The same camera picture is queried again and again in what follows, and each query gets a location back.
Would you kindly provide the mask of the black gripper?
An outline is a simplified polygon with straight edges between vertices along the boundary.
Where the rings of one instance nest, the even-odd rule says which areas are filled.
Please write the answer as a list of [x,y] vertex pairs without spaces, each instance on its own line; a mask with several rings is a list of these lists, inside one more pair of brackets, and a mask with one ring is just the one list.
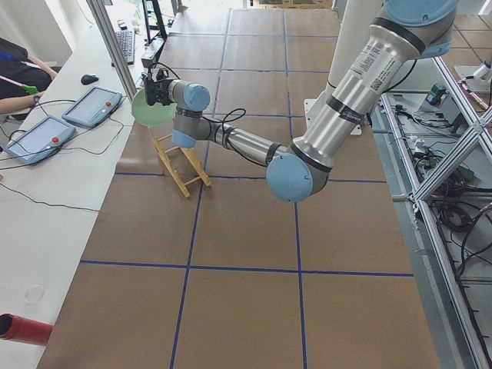
[[168,106],[173,103],[169,91],[171,84],[175,82],[174,78],[162,78],[155,82],[151,76],[146,76],[143,81],[145,100],[148,105],[154,105],[155,102],[158,102],[163,106]]

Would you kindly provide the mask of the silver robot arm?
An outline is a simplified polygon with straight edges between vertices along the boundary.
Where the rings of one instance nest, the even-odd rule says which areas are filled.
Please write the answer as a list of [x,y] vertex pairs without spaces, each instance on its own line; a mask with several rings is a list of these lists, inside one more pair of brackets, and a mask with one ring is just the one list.
[[277,198],[303,201],[326,185],[338,149],[388,91],[401,66],[449,51],[456,8],[456,1],[385,1],[369,26],[366,45],[337,87],[322,96],[306,132],[287,147],[233,127],[225,118],[204,117],[210,103],[206,87],[170,78],[168,66],[143,78],[145,101],[177,105],[172,141],[178,147],[213,141],[264,167]]

